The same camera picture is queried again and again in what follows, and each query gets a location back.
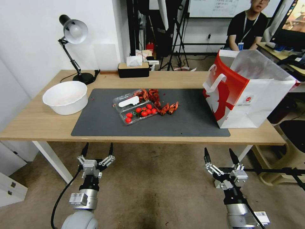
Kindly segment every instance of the lamp base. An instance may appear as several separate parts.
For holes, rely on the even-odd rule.
[[[95,78],[92,74],[90,73],[82,73],[82,78],[83,78],[83,83],[88,85],[88,84],[91,84],[95,81]],[[74,81],[81,81],[79,78],[78,78],[78,75],[74,76],[73,77],[73,80]]]

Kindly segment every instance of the red and white paper bag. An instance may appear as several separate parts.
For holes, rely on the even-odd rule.
[[[220,128],[258,128],[294,85],[294,77],[256,50],[220,50],[203,95]]]

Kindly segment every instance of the glasses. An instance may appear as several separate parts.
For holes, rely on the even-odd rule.
[[[270,0],[255,0],[256,2],[268,3]]]

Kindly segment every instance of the man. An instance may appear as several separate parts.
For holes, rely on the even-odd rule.
[[[267,26],[267,17],[261,13],[269,0],[251,0],[249,10],[237,14],[230,22],[224,49],[239,51],[256,49]]]

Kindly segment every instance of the computer monitor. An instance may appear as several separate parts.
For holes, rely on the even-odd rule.
[[[305,48],[305,0],[293,1],[271,42],[294,49]]]

